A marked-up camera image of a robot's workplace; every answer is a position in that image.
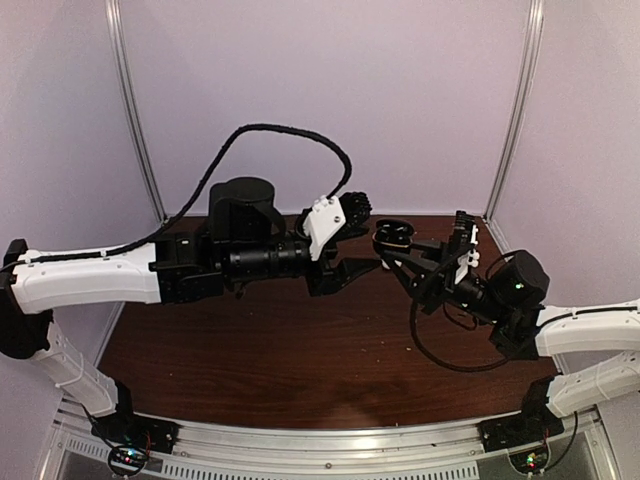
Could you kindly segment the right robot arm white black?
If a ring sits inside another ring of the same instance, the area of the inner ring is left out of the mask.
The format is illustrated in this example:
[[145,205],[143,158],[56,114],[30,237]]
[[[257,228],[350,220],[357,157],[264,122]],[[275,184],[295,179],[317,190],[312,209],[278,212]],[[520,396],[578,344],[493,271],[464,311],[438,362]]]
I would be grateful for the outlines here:
[[[431,362],[457,373],[481,373],[512,361],[534,361],[565,353],[611,351],[613,357],[583,370],[564,370],[530,388],[531,402],[513,419],[519,440],[535,440],[551,424],[639,388],[639,303],[590,307],[545,306],[550,278],[525,250],[505,254],[497,271],[481,277],[474,240],[413,242],[407,237],[377,240],[376,252],[409,294],[410,334]],[[501,359],[476,366],[455,365],[432,353],[420,339],[417,314],[454,306],[492,328],[490,342]]]

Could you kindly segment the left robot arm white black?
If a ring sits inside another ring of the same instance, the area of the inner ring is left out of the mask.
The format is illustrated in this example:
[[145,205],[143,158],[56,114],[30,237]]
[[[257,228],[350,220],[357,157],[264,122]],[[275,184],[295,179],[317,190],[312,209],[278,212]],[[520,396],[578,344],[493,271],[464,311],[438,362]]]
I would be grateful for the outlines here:
[[334,294],[374,270],[339,259],[339,242],[366,233],[363,192],[317,199],[288,228],[274,186],[257,177],[213,185],[207,219],[192,232],[161,234],[113,252],[44,253],[12,241],[1,269],[1,351],[39,363],[123,444],[144,433],[129,390],[89,366],[53,323],[56,308],[104,302],[183,304],[240,292],[252,282],[303,278],[313,296]]

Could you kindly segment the black charging case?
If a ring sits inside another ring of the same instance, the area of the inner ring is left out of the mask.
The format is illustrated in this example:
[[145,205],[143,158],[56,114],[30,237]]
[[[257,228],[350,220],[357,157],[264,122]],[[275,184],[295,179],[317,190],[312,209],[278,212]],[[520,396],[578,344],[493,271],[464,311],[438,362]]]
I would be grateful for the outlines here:
[[412,245],[414,227],[406,221],[395,219],[380,219],[376,222],[372,236],[374,251],[407,252]]

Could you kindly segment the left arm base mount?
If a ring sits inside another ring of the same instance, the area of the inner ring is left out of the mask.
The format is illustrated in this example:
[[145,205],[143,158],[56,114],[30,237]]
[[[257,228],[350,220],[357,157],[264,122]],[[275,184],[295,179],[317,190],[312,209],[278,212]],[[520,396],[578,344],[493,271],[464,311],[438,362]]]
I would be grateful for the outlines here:
[[129,388],[119,381],[115,381],[115,386],[115,412],[101,417],[90,415],[91,433],[111,445],[128,445],[171,454],[179,431],[178,424],[136,414]]

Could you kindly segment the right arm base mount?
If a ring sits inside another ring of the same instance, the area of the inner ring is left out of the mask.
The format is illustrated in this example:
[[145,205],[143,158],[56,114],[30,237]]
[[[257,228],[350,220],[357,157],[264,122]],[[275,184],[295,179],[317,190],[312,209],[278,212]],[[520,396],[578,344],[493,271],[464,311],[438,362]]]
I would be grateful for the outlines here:
[[553,379],[548,376],[534,381],[524,395],[518,413],[478,424],[486,453],[542,442],[564,432],[563,421],[547,407],[548,389]]

